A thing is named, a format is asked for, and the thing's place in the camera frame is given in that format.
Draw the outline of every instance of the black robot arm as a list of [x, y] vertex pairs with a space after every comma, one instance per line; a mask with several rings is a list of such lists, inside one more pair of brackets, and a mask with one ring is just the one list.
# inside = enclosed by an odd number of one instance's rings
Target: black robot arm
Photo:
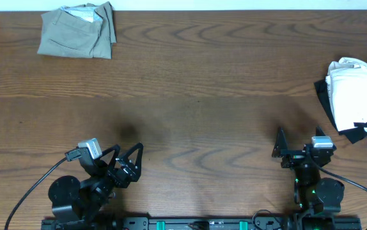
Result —
[[[79, 159], [81, 166], [91, 176], [80, 182], [74, 176], [58, 178], [49, 189], [55, 220], [47, 220], [42, 229], [90, 229], [97, 227], [95, 219], [101, 207], [114, 197], [114, 188], [127, 188], [141, 176], [141, 159], [144, 146], [136, 144], [121, 156], [115, 145], [101, 152], [96, 139], [83, 141], [66, 153], [67, 160]], [[129, 156], [138, 151], [135, 164]], [[101, 158], [113, 152], [108, 164]], [[115, 168], [116, 162], [121, 167]]]
[[296, 177], [294, 201], [301, 207], [301, 211], [293, 215], [296, 229], [305, 229], [309, 223], [317, 229], [337, 229], [334, 214], [341, 211], [344, 184], [332, 178], [321, 178], [315, 165], [328, 164], [334, 150], [336, 147], [331, 138], [320, 127], [316, 128], [316, 135], [303, 150], [288, 149], [283, 129], [277, 131], [272, 157], [281, 157], [281, 167], [290, 168]]

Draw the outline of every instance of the clothing pile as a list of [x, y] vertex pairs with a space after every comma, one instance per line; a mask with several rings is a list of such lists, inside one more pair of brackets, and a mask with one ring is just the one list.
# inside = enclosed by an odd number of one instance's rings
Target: clothing pile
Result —
[[325, 80], [315, 83], [318, 99], [340, 135], [351, 143], [367, 137], [367, 63], [333, 61]]
[[38, 54], [71, 58], [111, 59], [116, 43], [113, 8], [85, 4], [61, 7], [42, 14], [42, 40]]

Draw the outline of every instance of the wooden table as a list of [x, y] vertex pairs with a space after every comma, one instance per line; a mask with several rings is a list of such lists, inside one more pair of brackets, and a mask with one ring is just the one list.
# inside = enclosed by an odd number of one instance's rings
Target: wooden table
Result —
[[[108, 207], [153, 217], [251, 216], [293, 205], [293, 172], [270, 157], [276, 128], [295, 149], [320, 125], [338, 147], [327, 169], [367, 186], [367, 139], [333, 129], [313, 83], [331, 61], [367, 61], [367, 11], [116, 12], [113, 59], [36, 54], [41, 12], [0, 13], [0, 229], [63, 153], [145, 145], [143, 175]], [[65, 162], [11, 229], [51, 217], [50, 184], [87, 178]], [[342, 214], [367, 226], [367, 193], [346, 184]]]

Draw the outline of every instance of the white wall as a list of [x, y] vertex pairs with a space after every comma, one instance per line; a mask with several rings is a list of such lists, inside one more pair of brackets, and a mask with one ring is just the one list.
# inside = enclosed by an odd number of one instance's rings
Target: white wall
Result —
[[[0, 0], [0, 11], [46, 11], [88, 0]], [[91, 0], [102, 4], [106, 0]], [[367, 0], [111, 0], [115, 10], [367, 10]]]

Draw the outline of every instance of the folded white shirt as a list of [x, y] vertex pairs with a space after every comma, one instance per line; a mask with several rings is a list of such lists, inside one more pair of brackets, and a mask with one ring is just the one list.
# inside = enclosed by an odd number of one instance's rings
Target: folded white shirt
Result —
[[367, 123], [367, 63], [350, 57], [333, 61], [325, 81], [337, 130]]

